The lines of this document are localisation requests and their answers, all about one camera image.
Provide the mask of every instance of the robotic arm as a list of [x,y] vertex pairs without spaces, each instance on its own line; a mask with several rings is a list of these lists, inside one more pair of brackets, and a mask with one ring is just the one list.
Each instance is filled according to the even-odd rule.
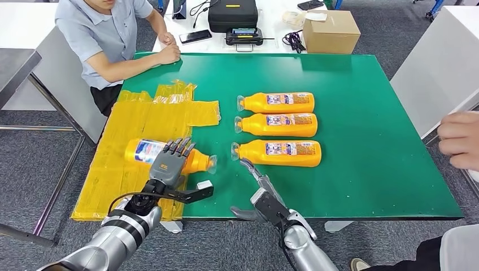
[[[150,179],[143,190],[116,198],[101,228],[86,246],[38,271],[117,270],[159,224],[162,210],[158,201],[161,198],[188,204],[210,197],[213,194],[210,181],[199,183],[196,190],[176,190],[184,181],[181,170],[195,145],[192,143],[186,148],[189,140],[179,138],[165,145],[151,166]],[[338,271],[331,259],[314,244],[317,237],[308,222],[295,210],[285,207],[269,177],[262,175],[250,161],[241,159],[240,162],[248,168],[260,188],[251,197],[255,207],[253,211],[236,207],[231,207],[231,211],[241,219],[272,223],[280,233],[280,246],[294,270]],[[114,203],[122,198],[118,206],[111,210]],[[293,254],[296,265],[288,252]]]
[[[260,188],[251,197],[253,211],[243,211],[231,207],[236,217],[244,220],[270,222],[280,233],[280,247],[289,264],[295,271],[338,271],[331,259],[314,241],[316,234],[301,214],[287,209],[269,177],[262,175],[247,159],[241,159],[244,165],[258,182]],[[296,266],[291,261],[288,251],[294,256]]]
[[[213,194],[213,185],[204,181],[199,189],[177,191],[184,181],[181,170],[195,143],[186,145],[190,138],[168,142],[158,154],[150,169],[150,179],[139,193],[128,193],[116,198],[110,205],[101,228],[86,246],[39,269],[39,271],[97,271],[117,270],[128,260],[158,224],[162,210],[158,207],[161,198],[192,203]],[[115,209],[114,203],[125,197]]]

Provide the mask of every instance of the brown box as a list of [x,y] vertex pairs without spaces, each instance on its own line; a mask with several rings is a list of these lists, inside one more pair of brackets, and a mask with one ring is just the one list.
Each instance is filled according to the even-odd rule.
[[303,37],[308,53],[351,54],[361,35],[349,11],[315,10],[326,13],[326,21],[306,19]]

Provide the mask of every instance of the green table mat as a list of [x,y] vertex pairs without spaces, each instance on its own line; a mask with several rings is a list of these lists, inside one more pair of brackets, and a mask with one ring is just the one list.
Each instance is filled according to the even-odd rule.
[[315,218],[463,216],[372,55],[182,54],[178,63],[125,80],[123,89],[153,95],[175,79],[197,84],[194,99],[219,100],[221,111],[219,125],[193,129],[197,149],[218,156],[217,173],[192,174],[188,182],[192,189],[211,180],[214,195],[186,205],[184,217],[229,218],[230,206],[252,209],[258,185],[231,160],[230,144],[288,137],[236,134],[234,117],[252,115],[237,112],[236,97],[288,91],[314,94],[319,128],[312,139],[323,152],[315,168],[258,166],[289,208]]

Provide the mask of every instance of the person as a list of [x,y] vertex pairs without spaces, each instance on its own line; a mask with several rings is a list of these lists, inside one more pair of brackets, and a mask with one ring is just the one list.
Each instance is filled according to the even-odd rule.
[[[479,112],[453,113],[444,117],[437,133],[440,151],[450,155],[459,169],[479,171]],[[479,255],[479,224],[453,228],[444,236],[422,242],[415,261],[393,266],[369,266],[359,258],[351,260],[352,271],[475,271]]]
[[[159,53],[133,60],[136,17],[146,18],[167,46]],[[107,117],[123,80],[180,59],[175,38],[147,0],[60,0],[55,24],[80,58],[82,78],[90,86],[98,109]]]

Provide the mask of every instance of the black case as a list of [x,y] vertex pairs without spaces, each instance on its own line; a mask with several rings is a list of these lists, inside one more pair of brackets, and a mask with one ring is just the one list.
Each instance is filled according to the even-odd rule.
[[229,28],[256,28],[256,1],[218,0],[218,3],[208,10],[208,23],[210,30],[216,33],[226,33]]

